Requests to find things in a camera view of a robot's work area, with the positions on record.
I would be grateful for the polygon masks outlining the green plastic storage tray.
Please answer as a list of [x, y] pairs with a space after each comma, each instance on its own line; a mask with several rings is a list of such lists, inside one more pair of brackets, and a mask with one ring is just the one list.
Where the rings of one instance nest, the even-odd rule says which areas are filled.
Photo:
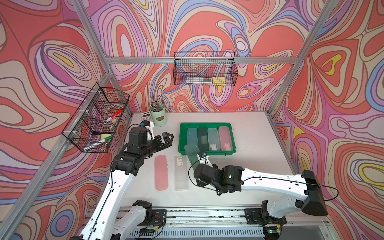
[[185, 155], [185, 146], [196, 144], [208, 155], [233, 155], [236, 144], [230, 123], [181, 123], [178, 151]]

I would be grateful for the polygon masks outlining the clear rectangular pencil case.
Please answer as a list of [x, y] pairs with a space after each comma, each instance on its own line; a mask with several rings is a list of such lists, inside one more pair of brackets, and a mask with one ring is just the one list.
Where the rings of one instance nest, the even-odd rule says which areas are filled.
[[186, 191], [189, 189], [187, 176], [187, 157], [175, 156], [175, 190]]

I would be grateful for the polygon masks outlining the dark green translucent pencil case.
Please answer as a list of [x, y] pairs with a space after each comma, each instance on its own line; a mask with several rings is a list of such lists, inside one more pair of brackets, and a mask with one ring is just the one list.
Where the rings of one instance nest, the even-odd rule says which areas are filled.
[[209, 150], [208, 130], [206, 128], [198, 128], [198, 147], [201, 151]]

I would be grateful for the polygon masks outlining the pink pencil case with sticker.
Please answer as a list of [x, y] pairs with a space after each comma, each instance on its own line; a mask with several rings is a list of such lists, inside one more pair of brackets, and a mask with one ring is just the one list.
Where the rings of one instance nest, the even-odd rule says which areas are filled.
[[227, 126], [219, 127], [219, 139], [222, 151], [230, 152], [233, 150], [231, 132]]

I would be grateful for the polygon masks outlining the teal pencil case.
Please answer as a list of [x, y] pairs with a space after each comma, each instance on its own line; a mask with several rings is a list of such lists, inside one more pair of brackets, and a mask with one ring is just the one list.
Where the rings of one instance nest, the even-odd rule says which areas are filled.
[[198, 144], [198, 129], [188, 128], [187, 130], [187, 145]]

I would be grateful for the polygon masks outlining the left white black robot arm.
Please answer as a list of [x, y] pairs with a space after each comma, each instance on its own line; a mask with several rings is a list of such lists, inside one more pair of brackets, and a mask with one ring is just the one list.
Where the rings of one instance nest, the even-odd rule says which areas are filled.
[[153, 154], [170, 148], [174, 135], [163, 132], [155, 136], [143, 125], [129, 131], [129, 141], [114, 157], [106, 188], [88, 223], [73, 240], [125, 240], [140, 224], [152, 221], [152, 204], [136, 201], [131, 210], [120, 220], [117, 215], [123, 198], [138, 175], [145, 160]]

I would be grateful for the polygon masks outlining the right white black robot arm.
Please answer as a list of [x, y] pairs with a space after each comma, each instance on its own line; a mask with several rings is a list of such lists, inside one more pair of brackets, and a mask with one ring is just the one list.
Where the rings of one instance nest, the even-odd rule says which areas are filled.
[[286, 215], [302, 212], [310, 216], [328, 215], [326, 199], [316, 175], [304, 170], [298, 175], [275, 175], [260, 173], [239, 166], [200, 163], [194, 169], [198, 187], [210, 185], [218, 196], [222, 194], [262, 191], [280, 194], [276, 200], [264, 200], [259, 209], [246, 209], [249, 225], [284, 225]]

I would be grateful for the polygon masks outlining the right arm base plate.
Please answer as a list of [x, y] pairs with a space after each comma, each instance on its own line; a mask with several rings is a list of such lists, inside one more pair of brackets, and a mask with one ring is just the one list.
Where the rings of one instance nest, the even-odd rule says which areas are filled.
[[287, 224], [286, 217], [274, 218], [268, 214], [264, 214], [262, 209], [244, 209], [245, 218], [248, 225], [285, 225]]

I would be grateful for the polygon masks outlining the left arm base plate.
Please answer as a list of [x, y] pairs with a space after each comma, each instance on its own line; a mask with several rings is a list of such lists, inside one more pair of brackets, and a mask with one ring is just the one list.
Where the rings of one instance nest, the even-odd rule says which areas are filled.
[[146, 217], [139, 226], [160, 226], [162, 227], [166, 223], [167, 210], [165, 209], [155, 209], [151, 210], [149, 214], [146, 214]]

